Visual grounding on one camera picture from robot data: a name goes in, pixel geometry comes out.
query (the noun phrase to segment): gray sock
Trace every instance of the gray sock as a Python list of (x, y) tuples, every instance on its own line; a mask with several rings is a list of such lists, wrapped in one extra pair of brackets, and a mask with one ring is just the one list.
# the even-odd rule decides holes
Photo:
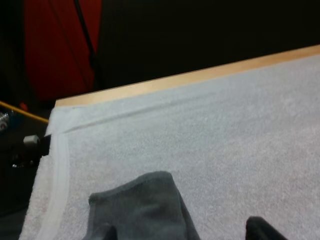
[(83, 240), (200, 240), (170, 173), (144, 174), (93, 193)]

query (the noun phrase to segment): black object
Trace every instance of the black object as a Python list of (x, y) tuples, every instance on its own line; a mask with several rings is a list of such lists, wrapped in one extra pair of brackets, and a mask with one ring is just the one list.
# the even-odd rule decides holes
[(18, 143), (10, 147), (9, 164), (13, 168), (28, 168), (39, 165), (40, 158), (49, 154), (51, 135), (41, 138), (38, 143), (25, 145)]
[(320, 31), (248, 32), (221, 27), (225, 21), (212, 18), (213, 9), (223, 11), (216, 1), (101, 2), (96, 55), (107, 88), (320, 43)]
[(287, 240), (260, 216), (249, 217), (245, 229), (245, 240)]

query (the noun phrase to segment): black cable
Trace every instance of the black cable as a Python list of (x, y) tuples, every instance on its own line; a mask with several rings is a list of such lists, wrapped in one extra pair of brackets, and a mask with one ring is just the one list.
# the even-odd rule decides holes
[(72, 57), (73, 57), (73, 59), (74, 59), (74, 62), (75, 62), (76, 66), (77, 66), (77, 68), (79, 69), (79, 72), (80, 72), (80, 74), (81, 74), (81, 76), (82, 76), (82, 80), (83, 80), (84, 86), (86, 87), (86, 89), (89, 90), (89, 89), (90, 89), (89, 84), (87, 83), (86, 78), (85, 78), (85, 76), (84, 76), (84, 73), (83, 73), (81, 67), (79, 66), (79, 63), (78, 63), (77, 58), (76, 58), (76, 56), (75, 56), (75, 53), (74, 53), (74, 51), (73, 51), (73, 49), (72, 49), (72, 47), (71, 47), (71, 43), (69, 42), (69, 39), (68, 39), (67, 34), (66, 34), (66, 32), (65, 32), (64, 25), (62, 24), (62, 22), (61, 22), (61, 20), (60, 20), (60, 17), (59, 17), (59, 15), (58, 15), (58, 13), (56, 12), (56, 9), (55, 9), (54, 5), (52, 4), (52, 1), (49, 0), (48, 3), (49, 3), (49, 7), (51, 8), (52, 13), (53, 13), (55, 19), (57, 20), (58, 24), (60, 25), (60, 28), (61, 28), (61, 30), (62, 30), (62, 33), (63, 33), (64, 39), (65, 39), (65, 42), (67, 43), (67, 45), (68, 45), (68, 47), (69, 47), (69, 50), (70, 50), (70, 53), (71, 53), (71, 55), (72, 55)]
[(102, 81), (101, 74), (100, 74), (101, 73), (100, 65), (99, 65), (98, 60), (97, 60), (97, 55), (96, 55), (94, 46), (93, 46), (93, 44), (91, 42), (91, 38), (90, 38), (90, 35), (89, 35), (89, 32), (88, 32), (88, 28), (87, 28), (87, 25), (86, 25), (86, 22), (85, 22), (85, 19), (84, 19), (84, 15), (83, 15), (82, 10), (81, 10), (81, 6), (80, 6), (80, 3), (79, 3), (79, 0), (74, 0), (74, 6), (75, 6), (75, 9), (76, 9), (76, 13), (78, 15), (78, 18), (79, 18), (79, 22), (80, 22), (80, 25), (81, 25), (81, 28), (82, 28), (82, 31), (83, 31), (83, 34), (84, 34), (84, 38), (85, 38), (86, 44), (87, 44), (87, 46), (89, 48), (90, 66), (94, 70), (95, 78), (96, 78), (97, 84), (98, 84), (98, 88), (99, 89), (103, 89), (104, 82)]

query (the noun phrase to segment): yellow rod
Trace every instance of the yellow rod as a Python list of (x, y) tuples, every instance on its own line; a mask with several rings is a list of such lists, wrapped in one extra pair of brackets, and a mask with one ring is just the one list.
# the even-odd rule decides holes
[(10, 105), (10, 104), (7, 104), (7, 103), (5, 103), (5, 102), (3, 102), (3, 101), (0, 101), (0, 106), (3, 106), (3, 107), (5, 107), (5, 108), (7, 108), (7, 109), (11, 109), (11, 110), (13, 110), (13, 111), (15, 111), (15, 112), (17, 112), (17, 113), (23, 114), (23, 115), (25, 115), (25, 116), (27, 116), (27, 117), (29, 117), (29, 118), (32, 118), (32, 119), (41, 121), (41, 122), (43, 122), (43, 123), (46, 123), (46, 124), (49, 123), (49, 120), (48, 120), (48, 119), (45, 119), (45, 118), (43, 118), (43, 117), (34, 115), (34, 114), (29, 113), (29, 112), (27, 112), (27, 111), (23, 111), (22, 109), (17, 108), (17, 107), (15, 107), (15, 106), (12, 106), (12, 105)]

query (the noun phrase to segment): wooden board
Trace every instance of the wooden board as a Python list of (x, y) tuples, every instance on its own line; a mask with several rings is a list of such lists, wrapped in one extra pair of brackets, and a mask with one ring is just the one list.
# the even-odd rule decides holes
[(63, 98), (57, 100), (55, 106), (60, 107), (96, 104), (121, 98), (127, 98), (168, 88), (179, 87), (191, 83), (197, 83), (200, 81), (218, 78), (226, 75), (237, 74), (256, 68), (266, 67), (300, 58), (306, 58), (318, 54), (320, 54), (320, 45), (304, 47), (296, 50), (261, 56), (202, 70), (191, 71), (121, 87), (115, 87), (107, 90), (82, 94), (79, 96)]

